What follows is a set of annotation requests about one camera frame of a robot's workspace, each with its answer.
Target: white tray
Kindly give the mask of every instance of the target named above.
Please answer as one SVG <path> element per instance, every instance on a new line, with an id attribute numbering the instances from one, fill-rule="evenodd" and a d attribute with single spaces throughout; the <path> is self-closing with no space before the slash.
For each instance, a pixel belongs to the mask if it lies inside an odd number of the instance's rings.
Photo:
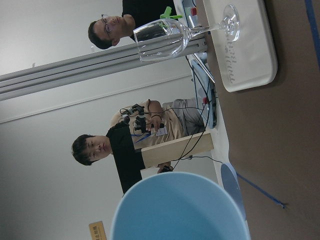
<path id="1" fill-rule="evenodd" d="M 225 89 L 234 92 L 272 82 L 278 64 L 263 1 L 203 0 L 203 4 L 210 25 L 221 22 L 227 4 L 239 14 L 237 41 L 227 41 L 223 30 L 211 31 Z"/>

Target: brown sign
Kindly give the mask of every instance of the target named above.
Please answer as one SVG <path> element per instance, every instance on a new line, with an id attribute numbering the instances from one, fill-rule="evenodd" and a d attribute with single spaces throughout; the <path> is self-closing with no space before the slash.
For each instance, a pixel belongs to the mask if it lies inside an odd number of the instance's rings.
<path id="1" fill-rule="evenodd" d="M 104 224 L 97 221 L 89 224 L 92 240 L 107 240 Z"/>

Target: wall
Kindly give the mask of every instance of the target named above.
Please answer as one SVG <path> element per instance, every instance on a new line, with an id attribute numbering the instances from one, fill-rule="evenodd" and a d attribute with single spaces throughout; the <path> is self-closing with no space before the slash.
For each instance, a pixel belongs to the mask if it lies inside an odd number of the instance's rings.
<path id="1" fill-rule="evenodd" d="M 88 23 L 101 9 L 121 12 L 115 0 L 6 0 L 1 6 L 0 74 L 89 54 Z M 120 107 L 192 96 L 190 78 L 180 58 L 0 102 L 0 238 L 89 240 L 88 224 L 100 220 L 109 236 L 122 197 L 114 159 L 82 166 L 71 155 L 72 142 L 84 133 L 106 134 Z M 205 158 L 181 161 L 176 169 L 213 178 Z"/>

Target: green plastic object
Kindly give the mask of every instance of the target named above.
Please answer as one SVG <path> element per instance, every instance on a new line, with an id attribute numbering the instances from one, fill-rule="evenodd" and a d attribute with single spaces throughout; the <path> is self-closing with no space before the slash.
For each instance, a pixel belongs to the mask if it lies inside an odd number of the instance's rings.
<path id="1" fill-rule="evenodd" d="M 182 19 L 181 15 L 170 16 L 172 8 L 167 6 L 163 14 L 160 15 L 160 19 Z"/>

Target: wine glass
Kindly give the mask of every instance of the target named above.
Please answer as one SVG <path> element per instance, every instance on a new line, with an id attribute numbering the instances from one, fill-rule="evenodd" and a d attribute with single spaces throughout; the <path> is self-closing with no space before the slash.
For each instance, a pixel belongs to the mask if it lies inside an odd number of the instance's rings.
<path id="1" fill-rule="evenodd" d="M 224 30 L 229 41 L 239 38 L 239 15 L 234 5 L 227 5 L 223 20 L 212 26 L 189 28 L 181 22 L 162 18 L 133 30 L 141 62 L 163 61 L 177 57 L 194 36 L 213 30 Z"/>

